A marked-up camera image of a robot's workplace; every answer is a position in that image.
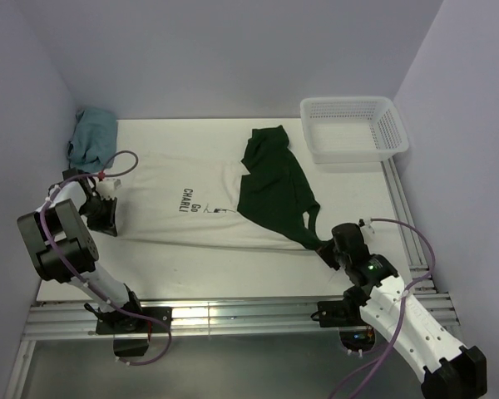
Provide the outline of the white green raglan t-shirt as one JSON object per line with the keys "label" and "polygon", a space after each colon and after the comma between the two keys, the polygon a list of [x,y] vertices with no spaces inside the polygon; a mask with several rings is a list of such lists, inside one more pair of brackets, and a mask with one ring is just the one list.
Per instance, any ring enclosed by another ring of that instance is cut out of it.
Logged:
{"label": "white green raglan t-shirt", "polygon": [[283,126],[254,129],[240,160],[141,156],[118,209],[121,239],[319,250],[320,205]]}

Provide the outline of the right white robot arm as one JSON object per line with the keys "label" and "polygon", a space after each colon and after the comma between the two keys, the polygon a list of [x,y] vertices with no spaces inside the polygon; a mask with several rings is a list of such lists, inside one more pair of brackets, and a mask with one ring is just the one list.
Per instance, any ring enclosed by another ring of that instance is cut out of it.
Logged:
{"label": "right white robot arm", "polygon": [[339,224],[321,249],[325,262],[352,282],[340,300],[317,304],[311,318],[322,328],[365,325],[384,337],[412,368],[426,398],[480,398],[487,393],[487,360],[466,347],[413,295],[398,270],[368,248],[366,220]]}

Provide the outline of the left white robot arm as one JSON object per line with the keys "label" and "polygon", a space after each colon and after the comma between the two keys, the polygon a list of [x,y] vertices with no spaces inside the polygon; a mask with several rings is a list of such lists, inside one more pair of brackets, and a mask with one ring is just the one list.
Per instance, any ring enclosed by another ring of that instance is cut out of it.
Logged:
{"label": "left white robot arm", "polygon": [[83,170],[71,168],[62,177],[40,208],[17,219],[32,264],[42,280],[77,287],[96,301],[97,308],[85,308],[99,321],[135,332],[144,325],[146,312],[127,285],[99,264],[91,236],[117,236],[117,199],[100,194],[96,179]]}

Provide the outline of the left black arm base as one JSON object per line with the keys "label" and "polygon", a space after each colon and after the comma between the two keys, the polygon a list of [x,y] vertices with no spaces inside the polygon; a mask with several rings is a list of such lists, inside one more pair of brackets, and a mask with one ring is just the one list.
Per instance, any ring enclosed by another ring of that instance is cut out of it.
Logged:
{"label": "left black arm base", "polygon": [[117,311],[101,313],[92,309],[91,313],[97,318],[96,334],[113,336],[114,354],[125,359],[144,356],[150,346],[151,334],[167,333],[172,321],[172,308],[169,307],[146,307],[141,310],[143,316],[163,322],[162,326]]}

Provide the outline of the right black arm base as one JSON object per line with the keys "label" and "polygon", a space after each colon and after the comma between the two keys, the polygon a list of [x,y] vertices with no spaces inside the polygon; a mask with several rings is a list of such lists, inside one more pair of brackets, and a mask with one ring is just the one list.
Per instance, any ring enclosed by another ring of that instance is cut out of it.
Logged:
{"label": "right black arm base", "polygon": [[321,328],[337,328],[339,341],[348,354],[363,355],[383,348],[373,326],[360,318],[359,307],[349,299],[317,302],[310,315]]}

